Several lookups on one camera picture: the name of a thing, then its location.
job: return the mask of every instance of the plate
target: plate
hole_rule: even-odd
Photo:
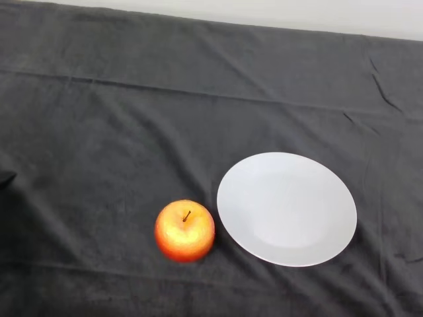
[[[256,257],[286,266],[323,263],[351,241],[357,211],[331,170],[289,153],[262,153],[238,162],[217,192],[228,233]]]

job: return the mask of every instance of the white wall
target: white wall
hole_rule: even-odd
[[[423,40],[423,0],[52,0],[49,2],[239,24]]]

